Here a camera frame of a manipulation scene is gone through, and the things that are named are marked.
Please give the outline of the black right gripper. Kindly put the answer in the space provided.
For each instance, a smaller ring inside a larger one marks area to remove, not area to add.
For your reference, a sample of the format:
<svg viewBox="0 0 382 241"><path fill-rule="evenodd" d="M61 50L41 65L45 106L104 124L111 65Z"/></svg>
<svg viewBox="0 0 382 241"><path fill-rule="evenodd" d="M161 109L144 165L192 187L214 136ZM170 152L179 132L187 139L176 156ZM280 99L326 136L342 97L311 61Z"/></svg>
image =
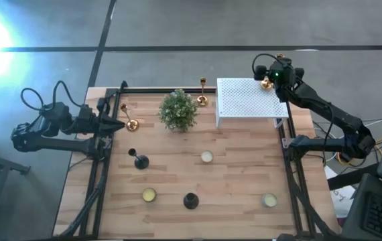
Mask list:
<svg viewBox="0 0 382 241"><path fill-rule="evenodd" d="M266 67L258 65L253 67L254 80L266 81L272 85L279 100L303 100L301 93L303 84L300 74L301 70L292 66L289 58L274 57L273 63Z"/></svg>

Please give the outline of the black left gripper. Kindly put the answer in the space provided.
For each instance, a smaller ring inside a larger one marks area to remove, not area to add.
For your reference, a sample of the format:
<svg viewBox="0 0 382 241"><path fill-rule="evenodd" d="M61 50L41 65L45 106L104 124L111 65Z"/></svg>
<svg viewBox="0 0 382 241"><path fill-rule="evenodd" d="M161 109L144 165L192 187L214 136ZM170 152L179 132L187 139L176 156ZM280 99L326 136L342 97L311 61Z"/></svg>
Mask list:
<svg viewBox="0 0 382 241"><path fill-rule="evenodd" d="M76 117L76 132L83 135L94 134L94 137L106 137L116 131L124 129L124 122L110 118L109 125L114 127L108 130L107 117L109 116L110 109L108 98L98 99L97 110L99 112L97 114L93 112L93 109L89 105L83 104Z"/></svg>

